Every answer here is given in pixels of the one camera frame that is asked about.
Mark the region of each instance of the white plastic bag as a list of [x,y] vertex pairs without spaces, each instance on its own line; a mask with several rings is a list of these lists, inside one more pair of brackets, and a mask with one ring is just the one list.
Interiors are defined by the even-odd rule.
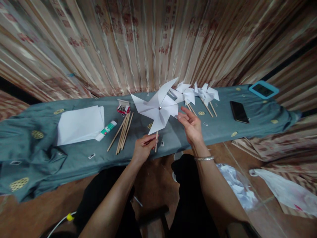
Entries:
[[267,170],[253,169],[249,173],[263,178],[279,202],[317,217],[317,196],[307,189]]
[[217,167],[227,180],[244,210],[247,211],[254,208],[258,200],[249,189],[249,180],[236,171],[234,167],[226,164],[217,164]]

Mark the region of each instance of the table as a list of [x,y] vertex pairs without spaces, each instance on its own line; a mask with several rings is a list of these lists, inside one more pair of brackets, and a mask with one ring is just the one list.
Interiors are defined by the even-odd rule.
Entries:
[[[202,133],[207,145],[242,137],[263,137],[281,133],[300,119],[300,112],[287,111],[274,99],[264,101],[248,91],[248,87],[249,85],[217,88],[220,101],[212,101],[218,115],[214,115],[214,118],[196,97],[196,104],[192,105],[192,108],[202,121]],[[153,92],[149,95],[135,95],[149,101],[154,94]],[[112,120],[120,125],[124,118],[116,111],[119,105],[118,98],[130,101],[131,111],[134,112],[124,150],[119,155],[115,155],[119,136],[110,151],[106,152],[119,126],[100,142],[93,139],[59,147],[53,146],[60,118],[59,112],[94,105],[104,106],[105,125]],[[230,101],[244,105],[249,124],[234,120]],[[184,102],[179,103],[179,108],[184,105]],[[96,174],[104,168],[127,165],[132,157],[135,141],[149,132],[148,125],[152,122],[150,118],[137,112],[131,95],[35,104],[20,115],[0,122],[0,192],[13,193],[19,202],[24,202],[52,191],[62,184]],[[33,131],[42,132],[43,138],[32,138]],[[170,117],[166,127],[159,131],[159,134],[158,152],[152,151],[149,159],[190,147],[184,128],[176,118]],[[13,160],[21,164],[10,164]]]

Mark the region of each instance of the bracelet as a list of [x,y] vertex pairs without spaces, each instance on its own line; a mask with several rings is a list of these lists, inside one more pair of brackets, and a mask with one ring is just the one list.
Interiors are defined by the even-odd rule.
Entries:
[[195,157],[195,160],[196,160],[196,161],[201,161],[201,160],[213,160],[213,159],[214,159],[213,156],[199,157],[199,158],[196,158],[196,157]]

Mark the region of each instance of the black smartphone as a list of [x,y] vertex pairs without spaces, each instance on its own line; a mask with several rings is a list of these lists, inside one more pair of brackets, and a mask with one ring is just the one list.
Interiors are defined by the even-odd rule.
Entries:
[[247,114],[245,113],[242,103],[230,101],[233,117],[236,121],[249,123]]

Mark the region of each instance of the paper pinwheel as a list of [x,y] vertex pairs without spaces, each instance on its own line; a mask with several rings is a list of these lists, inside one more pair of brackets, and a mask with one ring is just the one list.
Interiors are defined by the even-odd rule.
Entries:
[[208,88],[208,84],[204,84],[202,88],[198,88],[197,83],[195,83],[194,93],[195,96],[199,96],[203,100],[205,105],[208,105],[208,102],[212,99],[219,101],[218,91],[211,87]]
[[174,98],[177,98],[175,100],[176,103],[185,101],[186,104],[189,104],[190,102],[195,105],[195,94],[194,89],[189,88],[191,84],[184,84],[183,82],[179,83],[177,85],[176,90],[170,89],[171,95]]
[[149,135],[165,128],[169,116],[178,115],[178,104],[166,95],[177,79],[165,83],[148,102],[131,95],[138,112],[154,120]]

